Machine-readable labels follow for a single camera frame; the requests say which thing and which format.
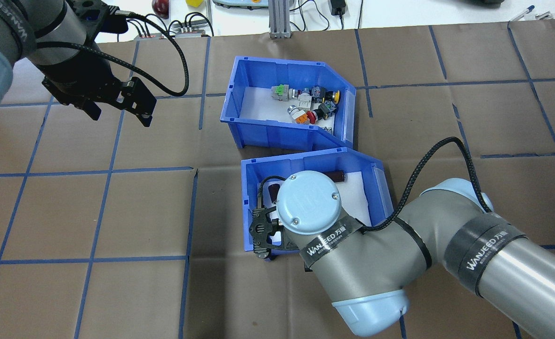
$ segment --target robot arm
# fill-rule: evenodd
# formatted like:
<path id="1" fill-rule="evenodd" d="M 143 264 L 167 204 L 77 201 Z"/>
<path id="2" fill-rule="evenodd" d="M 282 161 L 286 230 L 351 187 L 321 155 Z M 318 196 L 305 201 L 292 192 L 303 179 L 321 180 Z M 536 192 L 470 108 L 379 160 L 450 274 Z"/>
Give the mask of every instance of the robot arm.
<path id="1" fill-rule="evenodd" d="M 277 214 L 356 335 L 397 322 L 409 308 L 402 287 L 440 263 L 534 337 L 555 339 L 555 255 L 485 213 L 466 180 L 425 191 L 388 227 L 365 234 L 338 197 L 323 174 L 298 172 L 280 187 Z"/>
<path id="2" fill-rule="evenodd" d="M 12 83 L 13 64 L 27 57 L 43 72 L 43 85 L 63 105 L 75 105 L 93 120 L 96 102 L 127 110 L 148 127 L 155 98 L 142 81 L 112 74 L 107 60 L 83 50 L 37 48 L 62 42 L 99 51 L 99 32 L 123 33 L 128 13 L 100 0 L 0 0 L 0 101 Z"/>

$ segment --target pen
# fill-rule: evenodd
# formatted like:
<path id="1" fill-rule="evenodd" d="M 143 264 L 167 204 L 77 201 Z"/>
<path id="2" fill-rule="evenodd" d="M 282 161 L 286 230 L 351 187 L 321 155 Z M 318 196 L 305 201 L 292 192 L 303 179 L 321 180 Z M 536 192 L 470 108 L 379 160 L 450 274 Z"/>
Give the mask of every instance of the pen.
<path id="1" fill-rule="evenodd" d="M 512 20 L 510 20 L 510 21 L 518 21 L 518 20 L 522 19 L 525 15 L 532 12 L 533 9 L 535 9 L 535 5 L 530 5 L 527 9 L 523 10 L 522 13 L 513 17 Z"/>

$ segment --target power adapter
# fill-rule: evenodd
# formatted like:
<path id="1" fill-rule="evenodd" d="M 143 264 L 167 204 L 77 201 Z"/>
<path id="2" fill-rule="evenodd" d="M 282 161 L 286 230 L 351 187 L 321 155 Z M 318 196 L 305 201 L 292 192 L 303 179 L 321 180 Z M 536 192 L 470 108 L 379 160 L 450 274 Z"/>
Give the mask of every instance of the power adapter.
<path id="1" fill-rule="evenodd" d="M 330 12 L 334 16 L 344 15 L 346 13 L 346 1 L 330 0 Z"/>

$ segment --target black cable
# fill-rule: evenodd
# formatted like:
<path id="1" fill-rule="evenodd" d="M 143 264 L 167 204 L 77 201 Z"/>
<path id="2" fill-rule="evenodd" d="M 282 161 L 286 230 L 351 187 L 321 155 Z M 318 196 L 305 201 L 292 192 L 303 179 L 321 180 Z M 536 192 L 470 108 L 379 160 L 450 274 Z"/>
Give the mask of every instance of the black cable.
<path id="1" fill-rule="evenodd" d="M 166 24 L 164 23 L 164 20 L 163 20 L 161 17 L 159 17 L 158 15 L 155 15 L 154 13 L 150 13 L 150 14 L 146 14 L 146 15 L 145 15 L 146 19 L 147 19 L 149 16 L 154 16 L 154 17 L 158 18 L 158 20 L 160 20 L 161 23 L 162 23 L 162 25 L 165 27 L 165 31 L 168 30 L 168 27 L 166 26 Z"/>
<path id="2" fill-rule="evenodd" d="M 413 188 L 413 184 L 415 183 L 415 180 L 417 180 L 419 173 L 424 168 L 428 160 L 430 160 L 430 158 L 434 155 L 434 153 L 436 153 L 437 150 L 439 150 L 439 148 L 451 142 L 454 142 L 458 146 L 459 150 L 462 152 L 462 155 L 464 156 L 464 160 L 467 167 L 467 174 L 469 175 L 469 181 L 472 183 L 472 188 L 474 189 L 474 193 L 476 194 L 476 198 L 478 199 L 480 206 L 482 206 L 482 209 L 485 212 L 487 213 L 492 212 L 489 206 L 486 204 L 486 202 L 484 202 L 484 198 L 482 198 L 482 192 L 480 191 L 478 176 L 476 176 L 476 169 L 474 167 L 474 163 L 472 162 L 472 158 L 469 156 L 469 153 L 467 152 L 467 149 L 464 146 L 464 142 L 462 142 L 458 137 L 446 137 L 445 139 L 437 142 L 436 145 L 432 146 L 432 148 L 430 148 L 430 151 L 428 151 L 428 153 L 426 153 L 426 155 L 422 157 L 422 159 L 419 161 L 418 165 L 415 167 L 415 170 L 413 170 L 413 173 L 411 174 L 409 181 L 407 182 L 407 186 L 405 186 L 405 190 L 402 193 L 401 199 L 398 202 L 398 206 L 396 207 L 396 210 L 392 212 L 392 214 L 388 218 L 386 218 L 378 225 L 371 226 L 371 227 L 367 227 L 367 226 L 361 227 L 360 228 L 361 232 L 374 232 L 374 231 L 385 229 L 386 226 L 390 225 L 390 223 L 396 217 L 398 217 L 398 214 L 400 214 L 402 209 L 405 207 L 407 199 L 409 198 L 409 194 L 411 193 L 411 189 Z"/>
<path id="3" fill-rule="evenodd" d="M 189 26 L 190 26 L 190 27 L 192 26 L 192 19 L 193 19 L 194 17 L 197 17 L 197 16 L 202 17 L 204 20 L 206 20 L 206 22 L 208 22 L 208 26 L 210 27 L 210 32 L 212 33 L 212 36 L 215 36 L 215 30 L 213 30 L 212 24 L 210 23 L 210 20 L 208 20 L 208 18 L 207 18 L 204 14 L 202 14 L 202 13 L 200 13 L 200 12 L 193 12 L 193 15 L 191 15 L 191 16 L 189 17 Z"/>
<path id="4" fill-rule="evenodd" d="M 142 36 L 141 36 L 141 31 L 139 30 L 139 27 L 137 27 L 137 25 L 134 24 L 133 22 L 134 22 L 134 20 L 127 20 L 127 23 L 128 23 L 128 24 L 131 24 L 131 25 L 133 25 L 133 26 L 135 27 L 135 29 L 137 30 L 137 34 L 139 35 L 139 37 L 142 37 Z"/>
<path id="5" fill-rule="evenodd" d="M 179 21 L 179 20 L 173 20 L 173 21 L 170 22 L 170 24 L 168 24 L 169 30 L 170 30 L 170 28 L 172 27 L 172 24 L 179 24 L 179 26 L 180 26 L 181 28 L 183 28 L 183 22 L 181 22 L 181 21 Z"/>
<path id="6" fill-rule="evenodd" d="M 268 176 L 264 178 L 263 181 L 260 182 L 260 185 L 258 186 L 258 193 L 256 194 L 256 208 L 263 207 L 263 186 L 265 185 L 266 182 L 268 182 L 271 179 L 286 181 L 286 178 L 280 177 L 280 176 Z"/>
<path id="7" fill-rule="evenodd" d="M 292 22 L 292 21 L 290 21 L 290 25 L 294 25 L 294 26 L 296 27 L 296 29 L 297 29 L 299 32 L 302 32 L 302 31 L 303 31 L 303 30 L 300 29 L 300 27 L 298 27 L 297 24 L 295 24 L 295 23 Z"/>
<path id="8" fill-rule="evenodd" d="M 323 15 L 323 14 L 321 13 L 321 11 L 319 10 L 319 6 L 317 6 L 317 2 L 315 2 L 315 0 L 306 0 L 306 1 L 303 2 L 303 4 L 301 4 L 300 6 L 298 6 L 298 7 L 296 7 L 296 8 L 293 8 L 293 9 L 290 9 L 290 11 L 295 11 L 296 9 L 301 9 L 301 8 L 302 8 L 305 4 L 307 4 L 308 2 L 313 2 L 313 3 L 314 3 L 315 9 L 317 9 L 317 13 L 319 13 L 319 15 L 320 15 L 322 18 L 324 18 L 325 21 L 327 22 L 327 27 L 325 27 L 324 29 L 322 29 L 322 31 L 329 30 L 329 28 L 330 28 L 330 21 L 329 21 L 329 19 L 327 19 L 327 18 L 325 17 L 325 15 Z"/>
<path id="9" fill-rule="evenodd" d="M 132 22 L 134 25 L 138 25 L 139 28 L 141 28 L 141 35 L 143 35 L 145 37 L 150 37 L 150 32 L 148 32 L 147 35 L 146 35 L 144 25 L 141 22 L 133 20 L 133 19 L 127 20 L 127 22 Z"/>
<path id="10" fill-rule="evenodd" d="M 357 24 L 357 29 L 361 28 L 361 15 L 363 14 L 363 0 L 361 0 L 361 6 L 359 7 L 359 23 Z"/>
<path id="11" fill-rule="evenodd" d="M 293 11 L 295 11 L 296 9 L 301 9 L 307 2 L 311 2 L 311 1 L 314 1 L 314 0 L 306 0 L 305 2 L 303 2 L 302 5 L 299 5 L 299 6 L 296 7 L 296 8 L 290 9 L 290 11 L 293 12 Z"/>
<path id="12" fill-rule="evenodd" d="M 303 14 L 303 9 L 299 8 L 298 11 L 300 12 L 300 19 L 303 20 L 303 31 L 307 30 L 307 22 L 305 21 L 305 15 Z"/>

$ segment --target blue plastic bin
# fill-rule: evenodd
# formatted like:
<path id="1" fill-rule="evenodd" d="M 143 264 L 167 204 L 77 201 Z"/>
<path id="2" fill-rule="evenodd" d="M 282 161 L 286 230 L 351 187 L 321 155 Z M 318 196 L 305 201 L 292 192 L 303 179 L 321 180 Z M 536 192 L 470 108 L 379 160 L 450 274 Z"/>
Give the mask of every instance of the blue plastic bin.
<path id="1" fill-rule="evenodd" d="M 377 225 L 393 211 L 381 161 L 350 148 L 333 148 L 331 150 L 243 160 L 241 161 L 241 205 L 243 210 L 243 247 L 245 251 L 253 250 L 252 238 L 248 229 L 253 219 L 252 210 L 256 208 L 256 195 L 260 182 L 268 176 L 287 178 L 291 174 L 305 170 L 361 172 L 371 224 Z"/>
<path id="2" fill-rule="evenodd" d="M 291 88 L 319 85 L 328 90 L 340 90 L 333 135 L 316 125 L 240 118 L 247 87 L 270 89 L 279 84 L 288 84 Z M 313 151 L 353 147 L 356 92 L 352 84 L 323 62 L 236 56 L 221 121 L 229 125 L 239 148 L 255 145 Z"/>

